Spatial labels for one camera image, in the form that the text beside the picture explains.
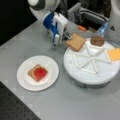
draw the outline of table surface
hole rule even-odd
[[[70,33],[89,38],[92,32],[81,32],[69,23]],[[63,65],[67,47],[53,47],[51,37],[36,21],[0,47],[0,81],[42,120],[119,120],[120,74],[101,89],[85,89],[74,84]],[[36,55],[53,58],[59,66],[57,81],[48,89],[32,92],[17,81],[21,63]]]

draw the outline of cheese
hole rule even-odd
[[[120,60],[120,48],[108,50],[107,53],[112,61]]]

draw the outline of toast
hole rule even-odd
[[[46,74],[48,73],[48,71],[45,68],[37,64],[34,68],[28,71],[28,75],[32,77],[36,82],[39,82],[43,77],[45,77],[45,76],[42,76],[41,78],[37,78],[37,76],[35,76],[35,70],[37,70],[38,68],[42,68],[46,72]]]
[[[66,44],[73,50],[78,52],[85,44],[86,40],[77,33],[72,34],[72,39],[67,40]]]

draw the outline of bread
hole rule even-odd
[[[30,76],[30,77],[32,77],[36,82],[39,82],[43,77],[45,77],[45,75],[46,74],[44,74],[44,76],[41,74],[41,77],[37,77],[36,75],[35,75],[35,70],[37,70],[37,69],[39,69],[39,68],[41,68],[42,70],[44,70],[44,72],[47,74],[48,73],[48,71],[45,69],[45,68],[43,68],[43,67],[41,67],[39,64],[37,64],[34,68],[32,68],[29,72],[28,72],[28,75]]]
[[[102,46],[104,41],[104,38],[99,35],[95,35],[90,39],[90,43],[95,46]]]
[[[67,40],[66,44],[73,50],[78,52],[82,46],[85,44],[85,39],[78,35],[77,33],[72,34],[72,39]]]

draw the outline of white plate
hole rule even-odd
[[[28,71],[35,65],[41,65],[46,68],[48,74],[41,81],[36,82],[28,75]],[[39,91],[50,87],[57,79],[59,68],[57,63],[47,56],[34,56],[25,60],[17,71],[17,79],[19,84],[31,91]]]
[[[90,44],[90,38],[86,39],[86,44],[82,47],[86,50],[85,46],[89,46],[90,52],[92,55],[97,53],[97,49],[101,50],[102,48],[105,48],[106,50],[110,50],[114,48],[109,43],[105,42],[105,44],[102,47],[94,48]],[[94,65],[92,65],[92,62],[89,65],[86,65],[82,69],[77,67],[79,64],[82,65],[84,61],[87,61],[88,59],[93,58],[94,56],[91,56],[90,58],[86,57],[88,51],[85,52],[85,50],[80,50],[78,54],[82,55],[75,55],[74,51],[72,51],[70,48],[68,48],[64,54],[64,67],[68,74],[77,80],[78,82],[88,84],[88,85],[100,85],[109,82],[112,80],[112,78],[115,77],[115,75],[119,72],[120,68],[120,61],[111,61],[111,63],[102,62],[102,61],[95,61],[96,64],[96,71],[98,73],[95,73]],[[104,52],[100,53],[99,56],[97,56],[99,59],[104,59],[109,61],[107,58],[104,58]]]

